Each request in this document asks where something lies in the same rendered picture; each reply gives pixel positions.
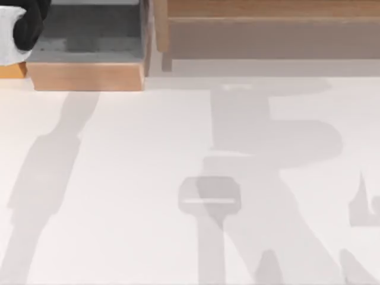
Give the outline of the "wooden open shelf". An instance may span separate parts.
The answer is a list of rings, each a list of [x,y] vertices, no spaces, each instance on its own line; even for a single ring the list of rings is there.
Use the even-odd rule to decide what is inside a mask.
[[[380,0],[152,3],[164,71],[175,59],[380,59]]]

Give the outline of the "pale wooden drawer front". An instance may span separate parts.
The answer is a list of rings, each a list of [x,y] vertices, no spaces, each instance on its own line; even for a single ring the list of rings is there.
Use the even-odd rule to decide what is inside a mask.
[[[37,91],[141,91],[141,63],[28,62],[28,75]]]

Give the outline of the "wooden cupboard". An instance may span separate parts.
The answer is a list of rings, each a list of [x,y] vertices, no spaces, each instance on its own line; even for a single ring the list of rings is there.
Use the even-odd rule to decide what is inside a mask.
[[[23,79],[27,75],[26,62],[0,66],[0,79]]]

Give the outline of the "pulled-out drawer grey inside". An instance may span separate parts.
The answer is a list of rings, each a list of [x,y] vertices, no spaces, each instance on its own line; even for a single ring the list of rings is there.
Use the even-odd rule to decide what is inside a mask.
[[[31,80],[47,81],[48,64],[137,64],[146,76],[149,0],[52,4],[28,59]]]

